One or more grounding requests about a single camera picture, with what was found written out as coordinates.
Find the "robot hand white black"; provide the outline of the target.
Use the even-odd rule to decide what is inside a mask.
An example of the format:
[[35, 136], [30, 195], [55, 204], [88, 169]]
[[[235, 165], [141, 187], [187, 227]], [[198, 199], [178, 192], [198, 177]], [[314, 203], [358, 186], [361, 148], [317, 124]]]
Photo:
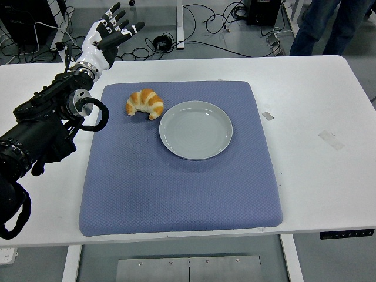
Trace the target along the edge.
[[82, 44], [82, 55], [78, 64], [93, 66], [98, 72], [112, 67], [118, 47], [135, 36], [145, 27], [144, 22], [129, 26], [124, 18], [125, 11], [116, 3], [93, 23]]

